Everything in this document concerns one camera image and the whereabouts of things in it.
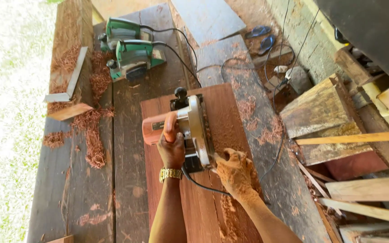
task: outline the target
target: blue flip-flop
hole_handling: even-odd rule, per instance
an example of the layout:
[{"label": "blue flip-flop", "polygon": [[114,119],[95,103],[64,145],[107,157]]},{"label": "blue flip-flop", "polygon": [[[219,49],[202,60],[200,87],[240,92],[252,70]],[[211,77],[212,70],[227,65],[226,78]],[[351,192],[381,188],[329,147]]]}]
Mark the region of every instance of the blue flip-flop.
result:
[{"label": "blue flip-flop", "polygon": [[273,34],[265,37],[261,42],[261,47],[259,48],[258,55],[262,56],[265,54],[271,47],[274,45],[275,36]]},{"label": "blue flip-flop", "polygon": [[265,25],[258,25],[254,27],[251,32],[247,32],[244,35],[244,38],[250,39],[257,36],[263,36],[266,35],[269,31],[271,31],[271,27],[265,26]]}]

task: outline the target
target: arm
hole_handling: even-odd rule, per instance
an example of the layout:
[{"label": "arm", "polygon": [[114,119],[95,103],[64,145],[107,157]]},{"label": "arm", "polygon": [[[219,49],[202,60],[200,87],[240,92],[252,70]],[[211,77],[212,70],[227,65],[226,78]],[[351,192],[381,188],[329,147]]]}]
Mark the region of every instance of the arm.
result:
[{"label": "arm", "polygon": [[286,224],[274,216],[252,188],[254,180],[257,179],[253,162],[247,159],[243,152],[226,148],[225,153],[229,154],[228,161],[217,154],[214,155],[217,174],[226,190],[246,210],[264,243],[302,243]]},{"label": "arm", "polygon": [[[167,142],[162,134],[157,148],[165,169],[181,169],[185,160],[182,133],[176,135],[174,143]],[[164,180],[162,195],[149,235],[149,242],[187,242],[179,179],[166,178]]]}]

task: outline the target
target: reddish wood board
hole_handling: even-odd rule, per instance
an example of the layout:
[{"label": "reddish wood board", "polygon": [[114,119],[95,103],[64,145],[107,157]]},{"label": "reddish wood board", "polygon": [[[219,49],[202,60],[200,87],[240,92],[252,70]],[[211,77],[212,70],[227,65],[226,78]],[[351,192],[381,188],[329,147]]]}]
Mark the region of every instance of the reddish wood board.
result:
[{"label": "reddish wood board", "polygon": [[[248,157],[252,158],[231,85],[226,83],[191,90],[188,95],[199,93],[204,96],[214,150],[223,155],[224,148],[231,147],[246,152]],[[169,101],[174,98],[169,95],[141,102],[142,118],[169,112]],[[159,171],[163,162],[156,146],[144,144],[144,147],[151,229],[162,191]],[[223,190],[219,177],[213,172],[195,173],[192,178],[199,184]],[[226,196],[223,197],[194,185],[186,178],[182,180],[181,201],[188,242],[262,242],[255,225],[241,205],[233,199],[227,200]],[[223,211],[222,202],[234,207],[235,212]],[[221,230],[228,236],[235,232],[236,240],[229,237],[222,239]]]}]

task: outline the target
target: black knob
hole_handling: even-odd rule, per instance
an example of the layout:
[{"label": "black knob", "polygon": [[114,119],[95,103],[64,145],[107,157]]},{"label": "black knob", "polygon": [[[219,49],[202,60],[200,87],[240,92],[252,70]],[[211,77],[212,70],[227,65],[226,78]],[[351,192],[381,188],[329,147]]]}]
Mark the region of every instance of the black knob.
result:
[{"label": "black knob", "polygon": [[183,87],[176,88],[174,93],[179,100],[185,99],[187,96],[187,90]]},{"label": "black knob", "polygon": [[108,40],[108,36],[105,33],[101,33],[99,35],[99,40],[103,41],[103,42],[106,42]]},{"label": "black knob", "polygon": [[106,66],[108,66],[108,68],[111,68],[111,69],[116,69],[117,67],[117,63],[116,61],[114,60],[109,60],[107,63],[106,63]]}]

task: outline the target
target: concrete wall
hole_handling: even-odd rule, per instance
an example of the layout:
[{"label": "concrete wall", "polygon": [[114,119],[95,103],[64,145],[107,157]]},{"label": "concrete wall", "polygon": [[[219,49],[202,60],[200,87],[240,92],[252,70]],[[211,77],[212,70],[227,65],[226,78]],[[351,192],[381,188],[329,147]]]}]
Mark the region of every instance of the concrete wall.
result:
[{"label": "concrete wall", "polygon": [[[275,19],[283,28],[284,15],[288,0],[265,0],[271,7]],[[305,35],[310,28],[318,7],[313,0],[290,0],[289,10],[284,24],[284,37],[298,54]],[[334,64],[334,53],[344,45],[334,40],[334,31],[325,16],[319,12],[309,32],[298,63],[309,69],[312,81],[317,84],[337,72],[343,71]]]}]

